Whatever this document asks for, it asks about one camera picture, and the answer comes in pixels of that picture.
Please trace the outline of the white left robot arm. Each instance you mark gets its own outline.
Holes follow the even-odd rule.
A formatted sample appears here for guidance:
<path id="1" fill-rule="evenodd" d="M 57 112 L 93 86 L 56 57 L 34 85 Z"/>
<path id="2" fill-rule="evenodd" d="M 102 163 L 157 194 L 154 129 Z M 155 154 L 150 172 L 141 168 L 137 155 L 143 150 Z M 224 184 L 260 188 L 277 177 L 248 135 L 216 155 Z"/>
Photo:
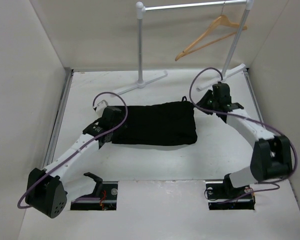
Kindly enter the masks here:
<path id="1" fill-rule="evenodd" d="M 98 199 L 102 195 L 103 179 L 85 170 L 84 164 L 112 141 L 127 117 L 126 106 L 107 106 L 102 116 L 89 124 L 65 153 L 43 169 L 34 168 L 28 175 L 22 197 L 26 207 L 54 219 L 68 202 Z"/>

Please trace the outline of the black trousers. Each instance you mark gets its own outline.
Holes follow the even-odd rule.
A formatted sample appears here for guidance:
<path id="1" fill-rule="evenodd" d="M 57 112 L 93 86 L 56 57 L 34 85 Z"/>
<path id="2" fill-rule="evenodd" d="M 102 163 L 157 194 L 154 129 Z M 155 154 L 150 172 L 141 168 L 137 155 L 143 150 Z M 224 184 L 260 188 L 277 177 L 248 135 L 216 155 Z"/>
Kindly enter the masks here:
<path id="1" fill-rule="evenodd" d="M 186 98 L 127 109 L 126 121 L 113 133 L 113 144 L 169 147 L 197 142 L 194 106 Z"/>

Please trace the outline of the wooden clothes hanger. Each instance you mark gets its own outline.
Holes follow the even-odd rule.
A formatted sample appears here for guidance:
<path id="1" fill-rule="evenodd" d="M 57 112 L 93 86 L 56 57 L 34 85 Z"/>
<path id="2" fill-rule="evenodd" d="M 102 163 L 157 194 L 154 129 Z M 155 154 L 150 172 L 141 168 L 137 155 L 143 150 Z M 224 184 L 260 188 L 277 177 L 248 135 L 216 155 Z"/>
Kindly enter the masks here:
<path id="1" fill-rule="evenodd" d="M 239 32 L 240 23 L 230 21 L 223 13 L 214 19 L 208 28 L 186 48 L 184 48 L 176 57 L 175 61 L 206 48 L 212 44 L 230 38 Z"/>

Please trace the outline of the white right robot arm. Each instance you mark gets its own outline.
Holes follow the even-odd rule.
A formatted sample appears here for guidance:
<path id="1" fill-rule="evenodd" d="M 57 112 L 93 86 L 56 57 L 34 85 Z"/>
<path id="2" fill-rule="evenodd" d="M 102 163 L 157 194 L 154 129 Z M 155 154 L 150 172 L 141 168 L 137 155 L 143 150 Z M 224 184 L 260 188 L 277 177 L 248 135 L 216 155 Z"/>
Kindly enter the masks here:
<path id="1" fill-rule="evenodd" d="M 250 118 L 241 104 L 232 101 L 228 84 L 214 84 L 195 106 L 208 115 L 216 114 L 252 147 L 250 164 L 224 176 L 216 190 L 219 199 L 243 198 L 250 184 L 276 184 L 294 173 L 297 155 L 290 140 L 273 127 Z"/>

